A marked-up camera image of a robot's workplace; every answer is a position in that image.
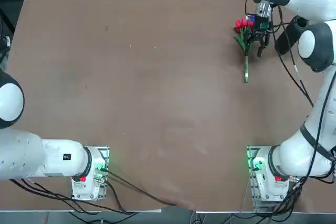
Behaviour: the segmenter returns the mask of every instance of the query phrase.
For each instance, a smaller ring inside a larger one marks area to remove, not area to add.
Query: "green leaf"
[[[233,37],[233,38],[238,42],[238,44],[240,45],[240,47],[243,50],[243,52],[245,52],[246,47],[245,47],[245,44],[244,44],[243,40],[241,40],[238,37]]]
[[[241,28],[241,29],[240,29],[240,39],[241,39],[242,41],[244,41],[244,33],[245,33],[245,29],[244,29],[244,28]]]

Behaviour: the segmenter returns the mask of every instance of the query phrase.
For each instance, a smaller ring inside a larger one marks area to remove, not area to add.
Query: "brown table surface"
[[[280,144],[310,112],[272,45],[251,58],[243,84],[232,37],[244,1],[25,0],[8,70],[26,97],[15,127],[108,145],[113,171],[179,206],[239,211],[246,146]],[[315,98],[323,76],[295,58]],[[38,181],[69,195],[66,180]],[[163,207],[114,184],[126,209]],[[2,210],[68,209],[10,182],[0,188]],[[334,212],[335,196],[309,181],[297,211]],[[112,193],[99,203],[116,208]],[[244,210],[252,209],[248,196]]]

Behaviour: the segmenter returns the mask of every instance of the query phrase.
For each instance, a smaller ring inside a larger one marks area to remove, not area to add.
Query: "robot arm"
[[[288,177],[307,175],[316,144],[322,106],[336,72],[336,0],[254,0],[255,3],[262,1],[285,6],[309,21],[298,42],[299,55],[314,72],[324,71],[325,74],[318,99],[301,128],[281,145],[265,146],[257,153],[257,160],[264,161],[261,169],[258,167],[256,171],[261,199],[281,201],[281,196],[288,190]],[[323,115],[311,176],[327,174],[335,162],[330,154],[330,150],[336,146],[335,114],[336,84],[333,84]]]
[[[100,150],[12,129],[22,115],[24,101],[19,83],[0,70],[0,180],[69,176],[76,199],[104,198],[106,187],[101,184],[106,174],[100,168],[107,168],[107,162]]]

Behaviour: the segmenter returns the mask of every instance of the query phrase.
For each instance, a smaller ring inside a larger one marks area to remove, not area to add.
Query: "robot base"
[[[81,181],[72,182],[72,198],[79,200],[100,200],[106,198],[107,185],[105,180],[108,174],[99,168],[108,169],[110,147],[87,146],[92,155],[92,164],[88,176]]]
[[[256,212],[269,211],[282,201],[289,187],[289,180],[280,181],[268,166],[271,146],[247,146],[248,168],[252,198]]]

